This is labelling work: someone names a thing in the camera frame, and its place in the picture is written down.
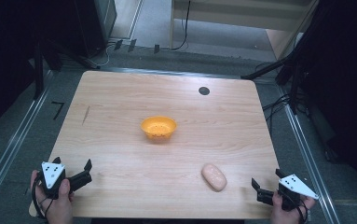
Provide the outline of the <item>pale pink oval bread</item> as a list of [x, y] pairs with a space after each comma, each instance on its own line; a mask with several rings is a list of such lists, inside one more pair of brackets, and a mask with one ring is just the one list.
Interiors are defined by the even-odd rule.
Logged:
[[221, 170], [212, 163], [205, 164], [201, 174], [206, 182], [216, 191], [223, 190], [227, 185], [227, 179]]

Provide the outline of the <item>black cabinet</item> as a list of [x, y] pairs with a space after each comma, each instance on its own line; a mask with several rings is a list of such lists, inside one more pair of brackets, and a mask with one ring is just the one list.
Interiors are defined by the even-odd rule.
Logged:
[[90, 57], [106, 48], [117, 10], [115, 0], [74, 0], [79, 21], [79, 54]]

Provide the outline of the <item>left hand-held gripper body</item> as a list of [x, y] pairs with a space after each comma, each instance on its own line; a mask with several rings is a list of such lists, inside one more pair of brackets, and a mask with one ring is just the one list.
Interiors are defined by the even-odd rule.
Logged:
[[[59, 197], [59, 188], [62, 181], [66, 178], [65, 176], [65, 165], [56, 164], [52, 162], [42, 162], [42, 188], [46, 193], [47, 197], [50, 199], [57, 199]], [[86, 186], [92, 181], [90, 171], [83, 170], [79, 174], [68, 177], [70, 182], [70, 190], [77, 191], [82, 187]]]

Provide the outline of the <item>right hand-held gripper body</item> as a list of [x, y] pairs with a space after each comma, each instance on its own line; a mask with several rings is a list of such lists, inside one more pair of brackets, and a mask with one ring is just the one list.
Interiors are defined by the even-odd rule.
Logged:
[[[278, 193], [282, 196], [282, 209], [284, 211], [291, 211], [298, 208], [302, 204], [302, 196], [307, 196], [314, 200], [319, 199], [319, 195], [295, 174], [279, 179]], [[260, 189], [260, 192], [256, 193], [256, 199], [260, 203], [273, 205], [273, 194], [274, 193], [270, 190]]]

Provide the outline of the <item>beige wooden furniture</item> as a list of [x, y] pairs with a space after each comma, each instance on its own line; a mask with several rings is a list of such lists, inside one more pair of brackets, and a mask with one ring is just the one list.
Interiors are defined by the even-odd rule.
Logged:
[[320, 0], [171, 0], [170, 46], [173, 21], [189, 19], [263, 28], [277, 59], [287, 56], [299, 33], [307, 30]]

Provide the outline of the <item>person's left hand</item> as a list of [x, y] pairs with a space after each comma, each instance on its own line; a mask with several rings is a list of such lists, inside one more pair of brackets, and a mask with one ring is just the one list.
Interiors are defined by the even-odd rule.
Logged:
[[30, 188], [35, 193], [35, 202], [44, 213], [48, 224], [74, 224], [72, 200], [74, 194], [70, 193], [70, 182], [64, 179], [59, 188], [57, 200], [51, 200], [46, 196], [43, 189], [35, 183], [38, 171], [31, 174]]

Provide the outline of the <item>black stand leg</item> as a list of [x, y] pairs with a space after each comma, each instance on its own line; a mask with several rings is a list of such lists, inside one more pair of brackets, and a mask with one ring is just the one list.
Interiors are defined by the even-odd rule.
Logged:
[[43, 74], [43, 55], [41, 52], [41, 44], [37, 42], [34, 46], [34, 83], [35, 92], [34, 99], [37, 100], [44, 89], [44, 74]]

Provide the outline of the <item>person's right hand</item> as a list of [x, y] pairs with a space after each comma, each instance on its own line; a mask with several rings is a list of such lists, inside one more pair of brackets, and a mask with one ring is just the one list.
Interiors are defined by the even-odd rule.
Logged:
[[270, 215], [271, 224], [303, 224], [308, 217], [308, 211], [316, 201], [310, 197], [302, 197], [302, 204], [294, 210], [284, 211], [282, 209], [282, 196], [275, 191], [272, 197], [273, 207]]

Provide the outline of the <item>orange perforated plastic bowl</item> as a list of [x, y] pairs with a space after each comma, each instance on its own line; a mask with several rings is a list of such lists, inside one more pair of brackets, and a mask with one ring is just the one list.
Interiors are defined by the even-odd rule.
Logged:
[[141, 130], [151, 142], [167, 142], [177, 128], [174, 119], [165, 116], [153, 116], [142, 121]]

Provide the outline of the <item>metal floor rail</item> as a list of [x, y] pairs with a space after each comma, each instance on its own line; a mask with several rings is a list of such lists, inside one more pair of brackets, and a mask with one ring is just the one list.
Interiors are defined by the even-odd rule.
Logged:
[[55, 73], [48, 70], [44, 77], [44, 89], [38, 98], [34, 99], [34, 85], [31, 84], [29, 90], [21, 94], [12, 107], [0, 118], [0, 187], [13, 162], [17, 159], [21, 146], [48, 97], [50, 85], [54, 79]]
[[139, 68], [120, 68], [111, 67], [103, 68], [99, 71], [104, 72], [117, 72], [117, 73], [133, 73], [133, 74], [152, 74], [152, 75], [165, 75], [165, 76], [183, 76], [183, 77], [208, 77], [208, 78], [223, 78], [223, 79], [238, 79], [240, 80], [240, 75], [221, 75], [221, 74], [208, 74], [208, 73], [198, 73], [198, 72], [180, 72], [180, 71], [163, 71], [163, 70], [152, 70], [152, 69], [139, 69]]
[[341, 224], [335, 205], [329, 191], [323, 181], [320, 170], [314, 160], [306, 136], [303, 133], [298, 116], [294, 114], [289, 105], [285, 107], [285, 114], [290, 122], [290, 126], [295, 135], [304, 163], [309, 173], [309, 177], [315, 192], [319, 195], [318, 202], [323, 210], [327, 224]]

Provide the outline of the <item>black slanted stand strut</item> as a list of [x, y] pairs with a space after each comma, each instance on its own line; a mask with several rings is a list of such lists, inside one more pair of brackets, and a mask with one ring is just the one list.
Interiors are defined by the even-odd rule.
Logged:
[[290, 61], [292, 58], [293, 58], [293, 54], [291, 53], [288, 56], [278, 60], [275, 63], [272, 63], [272, 64], [270, 64], [270, 65], [268, 65], [268, 66], [266, 66], [266, 67], [264, 67], [264, 68], [262, 68], [260, 70], [257, 70], [255, 72], [249, 74], [249, 75], [242, 75], [242, 76], [240, 76], [240, 78], [244, 79], [244, 80], [253, 80], [255, 78], [261, 77], [264, 74], [283, 66], [288, 61]]

